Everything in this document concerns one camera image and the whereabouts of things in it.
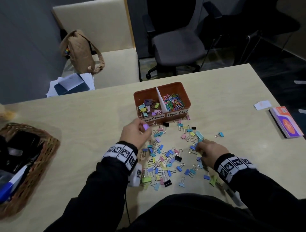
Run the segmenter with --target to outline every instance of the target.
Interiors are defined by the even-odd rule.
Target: chair armrest
[[[148,14],[145,14],[143,17],[142,17],[142,20],[144,22],[144,26],[146,28],[146,31],[147,33],[154,33],[155,32],[155,28],[153,26],[153,23],[151,21],[151,18]]]
[[[222,13],[212,2],[204,2],[203,6],[207,11],[208,15],[212,15],[215,19],[222,17]]]

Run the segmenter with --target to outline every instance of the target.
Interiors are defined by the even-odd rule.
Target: gray chair seat
[[[199,37],[190,30],[166,32],[152,39],[156,62],[162,66],[182,66],[195,62],[205,55]]]

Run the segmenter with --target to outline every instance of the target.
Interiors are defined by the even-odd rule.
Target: black cable
[[[125,192],[125,207],[126,207],[126,212],[127,212],[127,214],[128,214],[129,223],[130,223],[130,225],[131,225],[130,215],[129,215],[129,211],[128,211],[128,204],[126,203],[126,192]]]

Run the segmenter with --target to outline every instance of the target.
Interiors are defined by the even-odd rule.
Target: cream upholstered chair
[[[105,68],[94,75],[96,89],[139,82],[138,56],[126,0],[56,6],[53,14],[67,33],[82,30],[102,53]],[[62,77],[74,72],[68,60]]]

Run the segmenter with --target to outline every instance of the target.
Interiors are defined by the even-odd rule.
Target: brown plastic container
[[[174,83],[170,83],[166,85],[161,85],[161,86],[158,86],[157,88],[162,97],[167,94],[179,94],[185,107],[180,110],[169,111],[166,113],[158,114],[156,116],[141,118],[142,120],[144,120],[148,124],[152,124],[154,122],[155,123],[167,122],[167,121],[176,120],[179,118],[184,118],[187,116],[188,110],[191,106],[191,102],[181,82],[174,82]],[[139,118],[140,118],[141,113],[138,109],[138,106],[143,104],[145,99],[153,99],[153,100],[159,99],[155,87],[137,91],[134,93],[134,101],[135,101],[137,116]]]

